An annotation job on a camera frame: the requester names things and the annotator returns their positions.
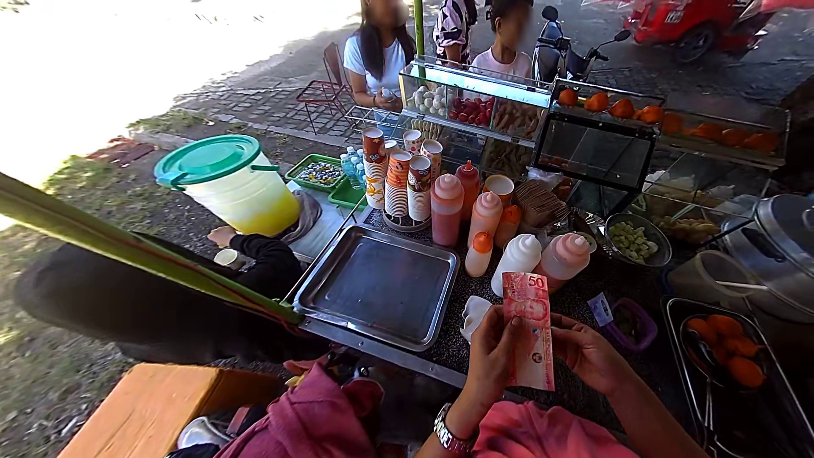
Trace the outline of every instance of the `cart counter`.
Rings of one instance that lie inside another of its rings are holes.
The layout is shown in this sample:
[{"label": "cart counter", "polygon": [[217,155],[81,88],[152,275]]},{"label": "cart counter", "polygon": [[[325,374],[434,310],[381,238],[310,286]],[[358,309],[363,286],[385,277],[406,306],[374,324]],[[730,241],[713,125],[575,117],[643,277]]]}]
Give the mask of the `cart counter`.
[{"label": "cart counter", "polygon": [[[393,231],[385,224],[379,210],[370,213],[365,224],[381,231],[431,244],[430,229],[409,234]],[[466,257],[465,237],[454,251],[461,260]],[[402,350],[316,319],[306,319],[301,327],[401,367],[434,377],[450,385],[463,387],[469,365],[469,343],[460,333],[463,325],[462,312],[466,300],[471,295],[483,297],[493,303],[502,302],[490,286],[492,274],[499,260],[499,255],[492,256],[489,268],[479,278],[469,277],[462,268],[458,270],[438,338],[427,350],[421,352]],[[689,430],[692,427],[689,409],[672,348],[667,333],[664,332],[659,275],[658,270],[614,261],[596,252],[591,256],[588,267],[551,296],[551,311],[568,315],[596,329],[597,322],[588,308],[588,300],[599,293],[604,293],[611,303],[619,298],[628,297],[646,308],[661,332],[641,353],[623,349],[604,329],[599,328],[599,332],[614,344],[639,376],[659,396],[667,409]],[[622,430],[607,399],[588,387],[559,360],[554,362],[554,382],[555,391],[513,387],[507,391],[507,398],[530,399],[546,406],[562,406],[606,428]]]}]

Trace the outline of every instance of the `metal watch band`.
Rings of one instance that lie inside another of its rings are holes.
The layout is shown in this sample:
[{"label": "metal watch band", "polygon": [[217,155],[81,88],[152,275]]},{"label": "metal watch band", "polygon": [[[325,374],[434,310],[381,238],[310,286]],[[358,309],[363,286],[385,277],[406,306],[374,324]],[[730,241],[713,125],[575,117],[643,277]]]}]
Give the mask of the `metal watch band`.
[{"label": "metal watch band", "polygon": [[447,429],[446,425],[447,412],[449,412],[450,407],[452,407],[452,403],[446,403],[441,408],[441,411],[438,412],[438,416],[435,418],[435,426],[433,430],[435,431],[435,434],[438,435],[438,440],[441,442],[441,446],[446,450],[453,453],[469,453],[472,451],[472,447],[475,445],[475,440],[478,438],[478,431],[476,430],[473,437],[469,440],[463,440],[453,436],[453,434],[449,432],[449,429]]}]

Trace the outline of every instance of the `green pole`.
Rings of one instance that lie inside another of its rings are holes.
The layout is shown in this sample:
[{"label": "green pole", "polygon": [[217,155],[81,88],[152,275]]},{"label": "green pole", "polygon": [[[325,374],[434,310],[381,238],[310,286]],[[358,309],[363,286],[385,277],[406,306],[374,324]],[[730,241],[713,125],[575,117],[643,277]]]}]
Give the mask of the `green pole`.
[{"label": "green pole", "polygon": [[[424,2],[413,0],[413,16],[415,16],[415,49],[417,55],[424,55]],[[418,75],[426,77],[424,67],[418,68]]]},{"label": "green pole", "polygon": [[302,315],[290,306],[271,300],[209,269],[111,226],[76,207],[36,188],[0,174],[0,214],[60,240],[81,246],[168,280],[252,309],[261,315],[276,316],[299,323]]}]

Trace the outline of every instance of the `banknote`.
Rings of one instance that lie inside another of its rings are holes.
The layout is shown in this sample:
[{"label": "banknote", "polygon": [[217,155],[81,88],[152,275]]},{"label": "banknote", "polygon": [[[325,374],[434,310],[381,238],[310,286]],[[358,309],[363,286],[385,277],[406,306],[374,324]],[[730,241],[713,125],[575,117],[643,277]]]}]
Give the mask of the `banknote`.
[{"label": "banknote", "polygon": [[514,347],[509,386],[554,391],[549,288],[544,275],[503,273],[503,316],[523,319]]}]

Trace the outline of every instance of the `paper cup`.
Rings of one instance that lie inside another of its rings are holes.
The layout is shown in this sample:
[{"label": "paper cup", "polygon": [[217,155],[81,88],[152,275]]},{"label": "paper cup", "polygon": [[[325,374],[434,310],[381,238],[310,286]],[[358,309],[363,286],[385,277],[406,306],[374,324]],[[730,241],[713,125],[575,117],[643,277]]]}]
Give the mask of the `paper cup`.
[{"label": "paper cup", "polygon": [[362,149],[365,150],[365,162],[384,163],[384,132],[378,127],[368,127],[361,132]]},{"label": "paper cup", "polygon": [[424,140],[424,143],[421,143],[421,154],[429,157],[432,163],[432,172],[430,174],[431,182],[434,182],[441,174],[441,152],[443,150],[444,147],[436,140]]},{"label": "paper cup", "polygon": [[430,192],[412,192],[407,190],[408,215],[416,221],[430,217]]},{"label": "paper cup", "polygon": [[367,175],[367,205],[373,209],[384,208],[384,178],[371,178]]},{"label": "paper cup", "polygon": [[246,260],[240,256],[238,250],[231,248],[222,249],[221,251],[217,252],[214,261],[221,266],[229,267],[235,271],[246,265]]},{"label": "paper cup", "polygon": [[492,175],[484,182],[484,192],[494,192],[501,198],[503,206],[511,205],[511,195],[514,192],[514,182],[505,175]]},{"label": "paper cup", "polygon": [[413,156],[415,156],[421,151],[421,143],[424,141],[424,137],[421,134],[421,130],[416,129],[405,130],[403,138],[405,140],[405,151],[407,151]]},{"label": "paper cup", "polygon": [[407,216],[407,190],[385,185],[384,211],[391,216]]},{"label": "paper cup", "polygon": [[406,151],[395,151],[390,155],[387,165],[387,184],[407,188],[409,162],[413,157]]},{"label": "paper cup", "polygon": [[396,151],[400,151],[399,143],[396,140],[384,140],[384,154],[387,157]]},{"label": "paper cup", "polygon": [[365,161],[365,175],[373,179],[384,179],[387,177],[387,164]]},{"label": "paper cup", "polygon": [[427,156],[413,156],[409,160],[409,176],[407,187],[413,192],[430,190],[432,175],[432,161]]}]

